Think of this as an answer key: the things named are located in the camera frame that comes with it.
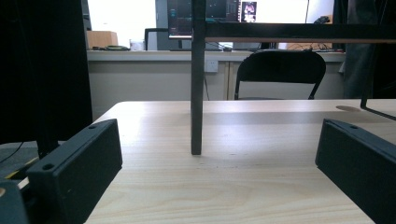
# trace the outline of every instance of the black cable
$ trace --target black cable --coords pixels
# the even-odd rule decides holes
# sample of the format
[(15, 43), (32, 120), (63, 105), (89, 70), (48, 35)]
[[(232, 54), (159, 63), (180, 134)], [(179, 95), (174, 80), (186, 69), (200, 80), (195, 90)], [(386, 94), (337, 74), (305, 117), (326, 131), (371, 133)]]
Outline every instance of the black cable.
[(9, 158), (11, 158), (15, 153), (17, 153), (21, 149), (22, 144), (23, 144), (23, 142), (17, 147), (17, 149), (13, 153), (11, 153), (11, 155), (7, 156), (2, 161), (0, 161), (0, 164), (3, 163), (4, 161), (8, 160)]
[(319, 49), (323, 49), (323, 50), (326, 50), (326, 49), (331, 49), (329, 46), (327, 46), (325, 43), (318, 43), (318, 47), (319, 47)]
[(288, 49), (292, 49), (291, 47), (293, 47), (293, 49), (304, 49), (304, 46), (299, 43), (294, 43), (294, 44), (290, 45), (288, 47)]
[(206, 82), (206, 75), (205, 74), (204, 74), (204, 83), (205, 83), (207, 100), (210, 101), (210, 99), (209, 99), (209, 91), (207, 90), (207, 82)]
[(308, 0), (308, 4), (306, 4), (305, 23), (306, 20), (308, 19), (308, 11), (309, 11), (309, 0)]
[(213, 47), (216, 47), (217, 49), (224, 49), (224, 47), (221, 45), (221, 44), (219, 44), (219, 43), (216, 43), (216, 44), (213, 44), (212, 42), (205, 42), (207, 45), (211, 45), (211, 46), (213, 46)]

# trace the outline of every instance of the black curtain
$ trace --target black curtain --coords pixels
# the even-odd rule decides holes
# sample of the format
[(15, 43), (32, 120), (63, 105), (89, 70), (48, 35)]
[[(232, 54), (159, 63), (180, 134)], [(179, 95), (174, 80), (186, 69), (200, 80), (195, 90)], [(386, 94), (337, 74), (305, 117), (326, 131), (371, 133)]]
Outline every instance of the black curtain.
[[(334, 23), (395, 24), (393, 0), (336, 0)], [(393, 44), (346, 44), (344, 98), (396, 98)]]
[(3, 0), (0, 144), (52, 150), (92, 123), (80, 0)]

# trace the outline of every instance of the light wood tabletop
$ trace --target light wood tabletop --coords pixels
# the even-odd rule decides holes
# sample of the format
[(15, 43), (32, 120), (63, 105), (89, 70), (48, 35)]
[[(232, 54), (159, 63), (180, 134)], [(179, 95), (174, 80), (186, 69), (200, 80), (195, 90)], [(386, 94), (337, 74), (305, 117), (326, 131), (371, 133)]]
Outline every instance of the light wood tabletop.
[[(396, 144), (393, 120), (360, 100), (204, 102), (203, 150), (191, 155), (190, 102), (124, 102), (122, 169), (87, 223), (373, 223), (315, 165), (323, 119)], [(368, 106), (396, 115), (396, 101)]]

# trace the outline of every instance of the black plastic housing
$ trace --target black plastic housing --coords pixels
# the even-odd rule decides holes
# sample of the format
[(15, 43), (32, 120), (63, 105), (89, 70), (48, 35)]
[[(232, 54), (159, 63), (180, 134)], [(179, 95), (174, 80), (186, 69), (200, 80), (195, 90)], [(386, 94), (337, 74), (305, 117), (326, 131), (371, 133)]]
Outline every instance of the black plastic housing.
[(28, 171), (40, 203), (62, 223), (83, 223), (121, 169), (116, 119), (95, 123), (73, 136)]
[(375, 223), (396, 223), (396, 146), (325, 119), (316, 164)]

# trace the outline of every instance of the cardboard box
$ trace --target cardboard box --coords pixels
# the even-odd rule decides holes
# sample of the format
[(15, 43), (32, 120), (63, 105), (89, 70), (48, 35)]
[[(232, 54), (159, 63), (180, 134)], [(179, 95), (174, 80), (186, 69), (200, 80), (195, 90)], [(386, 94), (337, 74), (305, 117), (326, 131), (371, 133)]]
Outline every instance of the cardboard box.
[(109, 45), (118, 45), (117, 33), (111, 31), (87, 31), (88, 46), (104, 48)]

